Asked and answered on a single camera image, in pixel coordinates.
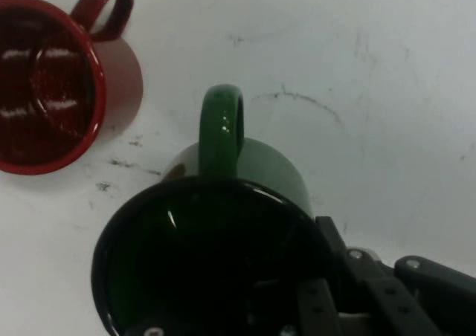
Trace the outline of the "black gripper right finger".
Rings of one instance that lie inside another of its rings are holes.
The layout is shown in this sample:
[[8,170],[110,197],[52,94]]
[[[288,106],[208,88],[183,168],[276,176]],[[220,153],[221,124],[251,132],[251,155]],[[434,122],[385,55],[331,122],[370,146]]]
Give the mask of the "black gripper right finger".
[[389,267],[344,244],[330,217],[315,225],[331,256],[329,283],[339,311],[369,314],[385,335],[474,335],[475,278],[421,256]]

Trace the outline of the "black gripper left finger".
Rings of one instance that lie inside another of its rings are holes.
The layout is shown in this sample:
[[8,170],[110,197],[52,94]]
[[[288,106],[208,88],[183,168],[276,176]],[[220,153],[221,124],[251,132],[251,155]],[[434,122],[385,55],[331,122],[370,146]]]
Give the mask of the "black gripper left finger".
[[334,299],[325,279],[305,280],[297,287],[300,334],[343,335]]

